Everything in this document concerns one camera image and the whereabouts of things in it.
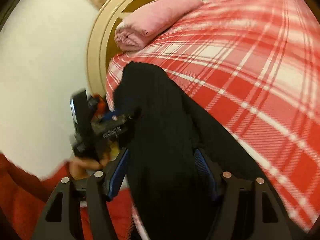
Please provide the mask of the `red sleeve forearm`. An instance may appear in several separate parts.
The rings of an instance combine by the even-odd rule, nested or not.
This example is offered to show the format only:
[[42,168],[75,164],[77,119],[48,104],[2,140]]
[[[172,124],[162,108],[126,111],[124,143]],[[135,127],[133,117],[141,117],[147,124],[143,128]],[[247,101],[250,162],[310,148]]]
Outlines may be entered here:
[[[21,239],[31,239],[37,220],[53,189],[63,177],[71,177],[69,161],[44,180],[25,172],[10,162],[1,152],[1,211],[2,220]],[[119,239],[128,239],[131,224],[131,196],[129,190],[120,191],[107,203],[112,223]],[[80,208],[81,222],[85,239],[93,239],[86,207]]]

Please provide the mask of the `left hand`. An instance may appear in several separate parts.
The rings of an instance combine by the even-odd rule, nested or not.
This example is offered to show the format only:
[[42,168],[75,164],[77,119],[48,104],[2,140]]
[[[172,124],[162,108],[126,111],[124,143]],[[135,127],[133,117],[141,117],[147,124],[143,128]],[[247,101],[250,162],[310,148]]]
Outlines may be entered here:
[[75,180],[88,178],[89,172],[95,172],[106,166],[110,161],[110,154],[104,153],[100,161],[90,158],[71,157],[69,162],[69,173]]

